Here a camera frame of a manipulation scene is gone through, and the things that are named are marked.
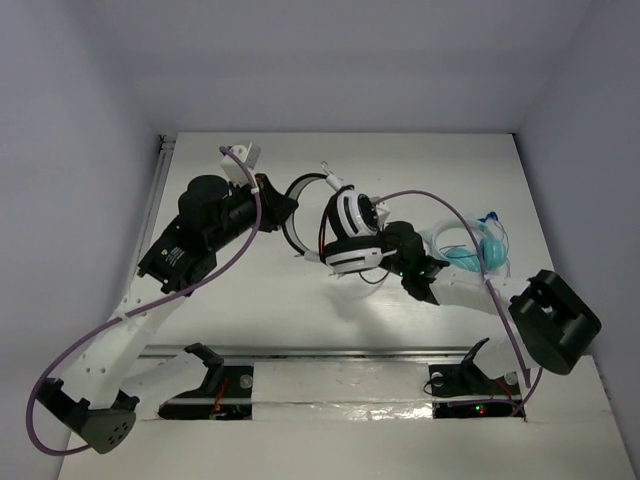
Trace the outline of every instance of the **white headphones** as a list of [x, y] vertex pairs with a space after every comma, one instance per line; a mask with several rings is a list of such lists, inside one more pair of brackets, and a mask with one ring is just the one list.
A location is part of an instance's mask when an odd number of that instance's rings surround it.
[[[369, 197], [359, 194], [353, 186], [344, 185], [323, 165], [327, 175], [310, 173], [297, 178], [289, 186], [285, 195], [298, 201], [302, 191], [317, 180], [325, 180], [336, 193], [329, 199], [320, 225], [318, 252], [307, 248], [295, 229], [294, 214], [285, 222], [282, 231], [289, 243], [306, 260], [322, 262], [336, 274], [357, 273], [376, 268], [386, 255], [383, 252], [382, 239], [377, 236], [380, 231], [378, 210]], [[382, 210], [386, 219], [388, 213]], [[338, 238], [335, 242], [324, 245], [324, 231], [329, 222]]]

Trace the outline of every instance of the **screw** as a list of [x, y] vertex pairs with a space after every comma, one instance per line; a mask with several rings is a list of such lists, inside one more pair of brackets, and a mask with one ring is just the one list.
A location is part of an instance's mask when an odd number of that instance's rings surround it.
[[433, 372], [431, 375], [431, 385], [434, 387], [441, 387], [444, 385], [444, 378], [440, 372]]
[[516, 372], [507, 373], [504, 376], [504, 381], [507, 385], [516, 385], [518, 383], [518, 374]]
[[243, 375], [240, 377], [240, 388], [251, 388], [253, 386], [253, 377], [251, 375]]

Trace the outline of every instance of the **gray wall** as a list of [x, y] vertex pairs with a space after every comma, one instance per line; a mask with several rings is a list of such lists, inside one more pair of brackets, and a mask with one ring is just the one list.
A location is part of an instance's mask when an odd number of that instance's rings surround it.
[[557, 269], [604, 324], [597, 361], [640, 467], [640, 2], [596, 0], [517, 135]]
[[515, 132], [589, 0], [92, 0], [160, 131]]
[[[0, 15], [0, 477], [47, 479], [28, 442], [37, 375], [113, 308], [157, 148], [86, 2], [5, 0]], [[42, 436], [64, 447], [48, 414]]]

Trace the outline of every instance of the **wire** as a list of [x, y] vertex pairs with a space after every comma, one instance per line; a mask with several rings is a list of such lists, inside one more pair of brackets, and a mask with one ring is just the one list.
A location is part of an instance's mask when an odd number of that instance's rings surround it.
[[387, 271], [387, 273], [385, 273], [382, 276], [382, 278], [380, 278], [379, 280], [376, 280], [375, 282], [372, 282], [371, 280], [366, 279], [364, 275], [362, 275], [362, 272], [358, 272], [358, 276], [364, 281], [364, 283], [368, 283], [369, 285], [379, 285], [387, 279], [387, 277], [389, 276], [389, 273], [391, 272]]
[[229, 383], [229, 378], [225, 377], [222, 381], [222, 385], [220, 386], [220, 391], [216, 395], [216, 398], [213, 402], [213, 410], [211, 414], [214, 415], [220, 411], [220, 400], [224, 397], [224, 391], [227, 389], [227, 384]]
[[518, 405], [518, 408], [516, 408], [511, 414], [512, 417], [515, 417], [516, 415], [518, 415], [518, 413], [522, 411], [525, 403], [527, 403], [531, 399], [534, 392], [538, 388], [538, 385], [540, 384], [541, 379], [542, 379], [542, 368], [538, 370], [538, 375], [536, 375], [536, 379], [533, 381], [533, 385], [531, 385], [531, 389], [527, 393], [527, 396], [522, 399], [522, 402], [520, 402], [520, 405]]
[[516, 341], [516, 337], [513, 334], [513, 331], [511, 330], [511, 326], [509, 325], [509, 320], [507, 318], [507, 315], [504, 311], [504, 309], [502, 308], [502, 304], [500, 303], [500, 299], [498, 298], [498, 294], [496, 293], [495, 288], [493, 287], [491, 280], [489, 280], [487, 278], [487, 267], [485, 265], [484, 262], [484, 257], [482, 256], [482, 249], [480, 248], [480, 244], [478, 243], [478, 240], [476, 239], [475, 235], [473, 234], [473, 230], [471, 229], [471, 226], [469, 225], [469, 223], [467, 222], [467, 220], [462, 216], [462, 214], [453, 206], [451, 205], [449, 202], [447, 202], [446, 200], [444, 200], [443, 198], [424, 191], [424, 190], [404, 190], [401, 192], [396, 192], [396, 193], [392, 193], [390, 195], [386, 195], [384, 197], [381, 197], [379, 199], [377, 199], [376, 203], [381, 203], [381, 202], [385, 202], [387, 200], [391, 200], [392, 198], [396, 198], [396, 197], [401, 197], [404, 195], [423, 195], [425, 197], [429, 197], [432, 198], [433, 200], [441, 203], [442, 205], [444, 205], [445, 207], [447, 207], [449, 210], [451, 210], [451, 212], [458, 217], [458, 220], [460, 220], [460, 222], [462, 223], [462, 225], [464, 226], [465, 230], [467, 231], [467, 233], [469, 234], [469, 237], [471, 237], [471, 242], [473, 243], [473, 246], [476, 249], [476, 252], [478, 253], [478, 262], [480, 263], [480, 272], [482, 273], [482, 277], [484, 279], [484, 283], [487, 286], [487, 290], [489, 291], [489, 295], [491, 296], [491, 299], [493, 300], [494, 305], [496, 306], [496, 310], [498, 311], [498, 316], [500, 317], [500, 320], [502, 321], [502, 325], [505, 329], [505, 331], [507, 332], [507, 336], [509, 337], [509, 341], [511, 342], [511, 345], [513, 346], [513, 351], [515, 352], [516, 358], [518, 360], [518, 365], [520, 366], [520, 370], [522, 370], [523, 375], [524, 375], [524, 379], [525, 379], [525, 385], [527, 388], [530, 388], [530, 379], [529, 379], [529, 375], [528, 375], [528, 369], [527, 366], [524, 362], [524, 357], [522, 356], [522, 352], [520, 351], [520, 347], [518, 346], [518, 343]]
[[[249, 184], [251, 185], [252, 189], [258, 188], [258, 185], [256, 184], [256, 180], [253, 174], [249, 171], [249, 169], [242, 162], [242, 160], [240, 160], [240, 158], [238, 158], [238, 156], [231, 151], [230, 148], [220, 147], [220, 153], [222, 153], [223, 155], [228, 155], [240, 167], [242, 172], [247, 177], [247, 180], [249, 181]], [[183, 290], [180, 290], [179, 292], [175, 292], [165, 297], [161, 297], [158, 300], [154, 300], [153, 302], [150, 302], [146, 305], [142, 305], [138, 308], [134, 308], [133, 310], [126, 312], [125, 316], [135, 317], [136, 315], [140, 315], [141, 313], [148, 312], [149, 310], [152, 310], [156, 307], [169, 303], [175, 300], [176, 298], [189, 295], [190, 293], [194, 292], [195, 290], [201, 287], [204, 287], [205, 285], [207, 285], [208, 283], [212, 282], [213, 280], [218, 278], [220, 275], [225, 273], [227, 270], [229, 270], [238, 260], [240, 260], [240, 257], [242, 257], [242, 255], [244, 255], [244, 253], [248, 250], [249, 246], [253, 243], [253, 240], [258, 234], [258, 230], [260, 229], [260, 222], [262, 221], [262, 202], [260, 201], [259, 191], [256, 191], [254, 193], [254, 199], [256, 201], [256, 221], [253, 224], [253, 228], [251, 229], [251, 232], [249, 233], [249, 237], [247, 238], [247, 240], [242, 244], [242, 247], [240, 247], [240, 249], [236, 252], [236, 254], [233, 257], [231, 257], [231, 259], [229, 259], [227, 263], [225, 263], [218, 270], [213, 272], [208, 277], [202, 279], [198, 283], [195, 283]], [[36, 380], [36, 383], [34, 384], [33, 388], [31, 389], [31, 393], [29, 394], [29, 399], [27, 400], [25, 422], [26, 422], [27, 434], [29, 436], [29, 440], [31, 440], [31, 443], [33, 443], [33, 445], [42, 453], [53, 456], [53, 457], [64, 457], [67, 455], [74, 455], [76, 453], [84, 452], [85, 450], [88, 450], [90, 448], [89, 445], [84, 445], [82, 447], [73, 448], [69, 450], [55, 450], [44, 445], [40, 441], [40, 438], [38, 437], [38, 434], [36, 433], [35, 427], [34, 427], [33, 414], [35, 410], [35, 403], [38, 396], [38, 392], [46, 382], [51, 372], [53, 372], [53, 370], [56, 367], [58, 367], [69, 355], [71, 355], [75, 350], [81, 347], [88, 340], [92, 339], [96, 335], [99, 335], [105, 330], [113, 327], [114, 325], [117, 325], [122, 320], [123, 319], [121, 317], [112, 318], [108, 322], [98, 326], [97, 328], [91, 330], [89, 333], [85, 334], [84, 336], [76, 340], [71, 346], [69, 346], [64, 352], [62, 352], [57, 358], [55, 358], [49, 364], [49, 366], [45, 368], [44, 372], [42, 372], [40, 377], [38, 377], [38, 380]]]
[[505, 392], [507, 392], [507, 395], [509, 395], [509, 400], [512, 400], [512, 401], [513, 401], [513, 396], [511, 395], [511, 390], [509, 390], [509, 389], [507, 388], [507, 386], [506, 386], [504, 383], [502, 383], [502, 380], [497, 379], [497, 380], [496, 380], [496, 383], [498, 384], [498, 386], [499, 386], [501, 389], [503, 389]]

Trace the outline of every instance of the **headphones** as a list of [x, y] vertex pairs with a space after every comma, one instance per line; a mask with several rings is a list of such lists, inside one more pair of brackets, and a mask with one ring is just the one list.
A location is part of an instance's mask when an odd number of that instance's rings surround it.
[[[325, 180], [336, 191], [322, 214], [318, 251], [310, 250], [300, 241], [295, 229], [294, 214], [289, 216], [282, 227], [287, 243], [306, 260], [322, 262], [338, 275], [376, 268], [385, 256], [395, 253], [395, 250], [384, 251], [384, 242], [378, 235], [381, 219], [376, 206], [368, 196], [358, 193], [353, 185], [344, 185], [342, 180], [328, 170], [324, 162], [323, 168], [326, 175], [303, 175], [294, 180], [285, 192], [285, 196], [298, 201], [302, 191], [317, 180]], [[325, 244], [327, 223], [337, 240]]]
[[[488, 271], [497, 270], [507, 261], [507, 247], [505, 244], [495, 237], [493, 232], [484, 223], [476, 219], [465, 218], [469, 226], [475, 232], [482, 236], [480, 240], [480, 250], [482, 258]], [[480, 272], [480, 261], [475, 252], [471, 252], [464, 247], [452, 247], [444, 254], [438, 246], [437, 239], [446, 230], [453, 228], [462, 228], [460, 220], [447, 220], [436, 224], [431, 230], [423, 230], [420, 232], [422, 239], [431, 248], [431, 256], [439, 260], [446, 260], [458, 268], [469, 270], [471, 272]]]

